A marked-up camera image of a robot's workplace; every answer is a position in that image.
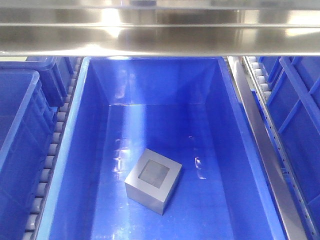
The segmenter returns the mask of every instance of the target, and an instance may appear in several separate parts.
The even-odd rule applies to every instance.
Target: blue storage crate
[[[64,56],[29,56],[26,61],[0,61],[0,69],[29,69],[40,74],[43,93],[52,107],[64,104],[74,69]]]
[[[320,57],[281,57],[283,71],[267,105],[320,228]]]
[[[56,122],[33,70],[0,70],[0,239],[25,231]]]
[[[182,164],[161,216],[128,199],[145,148]],[[37,240],[284,240],[222,57],[84,59]]]

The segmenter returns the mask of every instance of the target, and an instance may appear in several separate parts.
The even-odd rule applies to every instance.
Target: metal frame
[[[240,59],[233,56],[229,56],[227,59],[261,156],[283,229],[289,240],[307,240],[308,237],[284,179],[256,101],[250,91]]]
[[[0,0],[0,56],[320,55],[318,0]]]
[[[292,183],[292,189],[293,189],[293,191],[296,195],[296,198],[298,199],[299,205],[303,211],[303,215],[305,217],[305,222],[307,223],[307,226],[309,228],[309,231],[311,233],[312,238],[314,240],[318,240],[318,239],[320,239],[319,232],[317,231],[317,229],[312,221],[309,210],[307,208],[306,200],[303,197],[300,185],[299,185],[298,181],[296,180],[296,175],[293,171],[292,165],[290,163],[290,159],[288,158],[288,155],[283,147],[283,144],[282,144],[282,141],[279,137],[279,134],[276,131],[276,127],[272,121],[272,117],[269,113],[269,110],[267,107],[267,102],[264,98],[263,92],[261,91],[261,89],[258,85],[258,82],[256,81],[256,78],[254,77],[254,69],[252,68],[252,66],[250,64],[250,60],[248,57],[245,56],[242,59],[243,59],[244,65],[250,75],[250,80],[252,81],[252,83],[254,85],[254,89],[256,90],[258,101],[261,105],[261,109],[263,111],[264,118],[269,126],[269,131],[271,132],[271,135],[273,136],[274,142],[277,147],[277,151],[279,152],[279,154],[281,156],[281,160],[285,166],[285,170],[286,170],[285,174],[289,177],[289,179]]]

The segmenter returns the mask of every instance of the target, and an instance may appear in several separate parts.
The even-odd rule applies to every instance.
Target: metal block
[[[182,165],[146,149],[125,179],[129,198],[163,215]]]

